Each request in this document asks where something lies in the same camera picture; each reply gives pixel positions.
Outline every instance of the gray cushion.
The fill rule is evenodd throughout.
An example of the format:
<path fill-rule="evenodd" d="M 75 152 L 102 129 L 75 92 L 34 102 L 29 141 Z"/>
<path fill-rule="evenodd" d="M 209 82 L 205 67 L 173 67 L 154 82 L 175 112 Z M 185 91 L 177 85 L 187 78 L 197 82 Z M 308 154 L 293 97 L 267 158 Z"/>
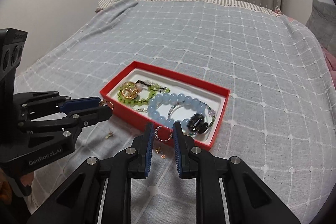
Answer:
<path fill-rule="evenodd" d="M 313 8 L 306 26 L 319 43 L 336 56 L 336 6 L 313 0 Z"/>

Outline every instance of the blue beaded bracelet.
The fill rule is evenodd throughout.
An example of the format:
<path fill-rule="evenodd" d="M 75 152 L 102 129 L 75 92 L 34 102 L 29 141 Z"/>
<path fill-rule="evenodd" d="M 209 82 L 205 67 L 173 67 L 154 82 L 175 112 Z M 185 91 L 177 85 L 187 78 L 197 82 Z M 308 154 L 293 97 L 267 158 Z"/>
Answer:
<path fill-rule="evenodd" d="M 160 113 L 157 111 L 158 106 L 160 106 L 162 103 L 163 104 L 170 103 L 171 105 L 173 105 L 172 108 L 169 110 L 167 119 L 164 116 L 160 116 Z M 190 105 L 191 109 L 195 110 L 197 114 L 204 115 L 204 116 L 205 116 L 204 114 L 205 109 L 206 108 L 208 109 L 208 115 L 212 118 L 212 121 L 209 125 L 207 125 L 206 130 L 213 125 L 214 120 L 215 120 L 216 112 L 213 109 L 211 109 L 207 104 L 201 102 L 197 98 L 193 99 L 190 96 L 185 96 L 183 93 L 180 93 L 179 95 L 176 95 L 175 93 L 172 93 L 172 94 L 164 93 L 162 95 L 157 94 L 154 98 L 149 100 L 148 104 L 149 104 L 147 108 L 148 116 L 168 128 L 173 128 L 173 124 L 175 122 L 174 119 L 170 118 L 172 111 L 178 105 L 182 105 L 182 104 Z M 183 121 L 178 121 L 178 122 L 181 123 L 181 126 L 185 131 L 188 130 L 188 124 L 190 122 L 190 119 L 184 119 Z M 192 131 L 190 132 L 189 135 L 195 135 L 197 133 L 198 133 L 197 131 Z"/>

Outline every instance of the red box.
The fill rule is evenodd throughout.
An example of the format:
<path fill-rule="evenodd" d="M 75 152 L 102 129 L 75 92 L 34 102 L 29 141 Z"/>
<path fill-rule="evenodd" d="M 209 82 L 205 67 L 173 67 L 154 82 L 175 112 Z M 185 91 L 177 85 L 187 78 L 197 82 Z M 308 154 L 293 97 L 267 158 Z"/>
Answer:
<path fill-rule="evenodd" d="M 118 100 L 115 100 L 111 97 L 108 96 L 108 94 L 110 93 L 110 91 L 117 85 L 121 85 L 121 81 L 129 74 L 131 73 L 134 69 L 140 69 L 143 71 L 147 71 L 150 73 L 155 73 L 157 75 L 161 75 L 164 76 L 168 79 L 172 79 L 172 80 L 177 80 L 179 82 L 182 83 L 186 83 L 188 85 L 192 85 L 194 87 L 197 88 L 201 88 L 203 90 L 207 90 L 213 94 L 217 94 L 221 97 L 225 97 L 225 101 L 224 104 L 221 108 L 221 110 L 217 111 L 216 117 L 218 117 L 219 115 L 219 119 L 217 124 L 214 124 L 213 127 L 215 127 L 214 133 L 212 135 L 211 141 L 209 144 L 206 144 L 202 141 L 199 141 L 197 139 L 194 139 L 195 144 L 205 150 L 209 150 L 214 142 L 215 139 L 217 137 L 217 134 L 219 133 L 219 128 L 221 126 L 221 121 L 223 119 L 224 116 L 224 112 L 226 109 L 226 105 L 227 105 L 227 101 L 229 98 L 229 94 L 230 94 L 230 90 L 223 88 L 221 86 L 218 85 L 214 85 L 212 83 L 188 76 L 188 75 L 184 75 L 175 71 L 171 71 L 171 70 L 167 70 L 164 68 L 160 68 L 157 66 L 153 66 L 153 65 L 149 65 L 149 64 L 145 64 L 145 63 L 141 63 L 141 62 L 137 62 L 137 61 L 133 61 L 130 65 L 128 65 L 126 68 L 124 68 L 120 73 L 118 73 L 110 82 L 108 82 L 100 91 L 100 94 L 102 95 L 102 97 L 110 102 L 113 103 L 114 105 L 114 110 L 113 110 L 113 114 L 120 117 L 122 120 L 126 121 L 127 123 L 131 124 L 133 127 L 137 128 L 140 131 L 144 131 L 147 122 L 153 122 L 155 124 L 155 126 L 158 126 L 159 124 L 151 119 L 149 119 L 148 117 L 145 117 L 144 115 L 140 114 L 139 112 L 136 112 L 134 110 L 132 110 L 131 108 L 129 108 L 128 106 L 120 103 Z M 165 139 L 169 138 L 169 133 L 167 132 L 167 136 L 164 135 L 160 135 L 163 137 L 165 137 Z M 166 142 L 168 145 L 170 146 L 174 146 L 174 142 L 172 139 L 170 139 L 168 142 Z"/>

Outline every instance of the silver screw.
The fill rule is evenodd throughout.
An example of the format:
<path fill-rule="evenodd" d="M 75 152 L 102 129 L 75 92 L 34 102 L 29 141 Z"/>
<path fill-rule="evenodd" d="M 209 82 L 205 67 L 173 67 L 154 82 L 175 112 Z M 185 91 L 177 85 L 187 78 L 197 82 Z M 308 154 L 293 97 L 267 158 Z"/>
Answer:
<path fill-rule="evenodd" d="M 134 147 L 129 147 L 129 148 L 126 148 L 126 153 L 127 154 L 134 154 L 136 152 L 136 149 Z"/>
<path fill-rule="evenodd" d="M 231 158 L 231 162 L 232 162 L 233 164 L 239 164 L 239 163 L 240 163 L 240 158 L 237 157 L 237 156 L 233 156 L 233 157 Z"/>
<path fill-rule="evenodd" d="M 64 137 L 69 137 L 71 135 L 71 132 L 70 131 L 64 131 L 63 132 L 63 136 Z"/>
<path fill-rule="evenodd" d="M 91 157 L 86 160 L 86 163 L 90 165 L 94 165 L 96 162 L 97 162 L 97 159 L 95 157 Z"/>
<path fill-rule="evenodd" d="M 199 148 L 199 147 L 197 147 L 197 146 L 195 146 L 195 147 L 193 147 L 193 148 L 191 149 L 191 152 L 194 153 L 194 154 L 199 154 L 199 153 L 202 152 L 202 149 Z"/>

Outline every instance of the bedspread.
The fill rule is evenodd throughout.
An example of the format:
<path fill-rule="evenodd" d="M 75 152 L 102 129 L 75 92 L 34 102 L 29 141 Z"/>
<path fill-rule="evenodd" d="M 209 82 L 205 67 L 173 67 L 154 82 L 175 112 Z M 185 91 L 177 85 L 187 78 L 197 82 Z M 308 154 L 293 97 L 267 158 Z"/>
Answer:
<path fill-rule="evenodd" d="M 305 26 L 204 2 L 121 0 L 17 76 L 15 92 L 96 96 L 133 60 L 231 89 L 211 152 L 241 157 L 302 223 L 312 220 L 336 181 L 336 92 Z M 138 134 L 117 117 L 84 128 L 76 152 L 35 171 L 30 210 L 86 158 L 114 156 Z M 180 180 L 173 149 L 160 146 L 166 158 L 154 153 L 149 177 L 132 180 L 131 222 L 195 223 L 195 181 Z"/>

